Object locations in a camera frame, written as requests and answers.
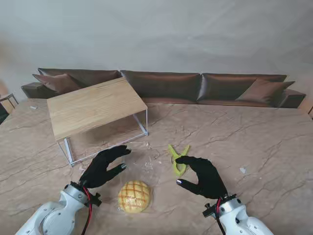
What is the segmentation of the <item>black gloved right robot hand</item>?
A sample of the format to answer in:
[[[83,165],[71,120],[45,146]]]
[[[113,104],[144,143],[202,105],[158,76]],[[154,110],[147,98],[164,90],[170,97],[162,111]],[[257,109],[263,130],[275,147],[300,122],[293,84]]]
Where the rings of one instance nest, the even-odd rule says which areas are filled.
[[[197,184],[177,179],[176,183],[180,187],[208,199],[219,199],[228,194],[217,169],[208,159],[181,156],[175,161],[178,164],[189,165],[198,177]]]

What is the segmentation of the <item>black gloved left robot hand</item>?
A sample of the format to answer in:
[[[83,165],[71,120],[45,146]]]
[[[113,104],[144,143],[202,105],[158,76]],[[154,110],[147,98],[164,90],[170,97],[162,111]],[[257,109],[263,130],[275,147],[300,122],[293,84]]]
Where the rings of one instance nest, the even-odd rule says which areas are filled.
[[[131,151],[126,145],[120,145],[99,152],[80,177],[79,184],[85,188],[98,188],[104,185],[127,167],[125,164],[119,164],[107,170],[109,164],[117,158],[130,154]]]

